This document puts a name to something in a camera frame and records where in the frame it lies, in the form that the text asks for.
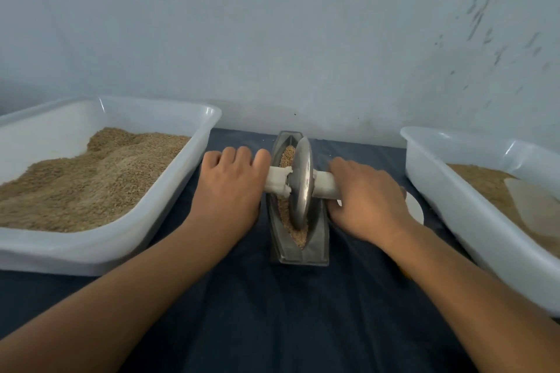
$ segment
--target pile of grain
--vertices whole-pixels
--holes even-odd
[[[130,211],[189,137],[106,128],[74,158],[33,164],[0,186],[0,227],[88,230]]]
[[[504,183],[505,179],[516,177],[502,171],[490,170],[476,165],[448,165],[537,244],[560,258],[560,239],[533,232],[517,212],[514,200]]]
[[[280,167],[291,166],[295,153],[296,148],[289,145],[282,154]],[[288,198],[284,198],[282,196],[278,196],[278,211],[280,211],[280,219],[282,220],[284,227],[288,229],[288,233],[290,233],[294,242],[298,245],[298,247],[304,249],[305,242],[307,242],[307,219],[305,220],[304,228],[296,230],[290,221],[290,204],[288,202]]]

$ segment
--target white handle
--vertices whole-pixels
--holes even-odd
[[[267,182],[264,185],[264,192],[276,193],[277,195],[287,198],[290,196],[290,186],[286,184],[288,174],[292,172],[292,167],[270,167],[267,176]]]
[[[340,199],[340,192],[334,182],[334,176],[326,171],[313,170],[315,187],[313,187],[313,198]]]

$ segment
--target dark blue cloth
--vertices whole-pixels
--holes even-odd
[[[208,150],[272,149],[275,136],[214,129]],[[417,200],[425,224],[464,253],[406,179],[405,151],[311,142],[316,167],[335,156],[389,172]],[[152,243],[190,210],[199,171]],[[375,246],[335,227],[330,265],[270,264],[270,231],[260,217],[231,253],[151,327],[125,372],[460,372],[475,371],[439,312]],[[0,272],[0,337],[91,282],[92,278]]]

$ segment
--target plastic tub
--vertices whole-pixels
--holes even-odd
[[[404,127],[410,181],[466,251],[517,292],[560,315],[560,259],[537,245],[446,164],[501,170],[560,198],[560,155],[532,143]]]
[[[0,269],[97,276],[143,250],[200,162],[220,116],[209,105],[101,96],[0,117],[0,183],[40,160],[80,155],[104,127],[192,136],[137,205],[112,223],[76,233],[0,228]]]

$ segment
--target metal disc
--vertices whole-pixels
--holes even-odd
[[[313,193],[313,156],[312,147],[307,137],[297,143],[293,156],[293,172],[288,176],[288,185],[292,188],[290,198],[290,220],[292,225],[301,230],[312,200]]]

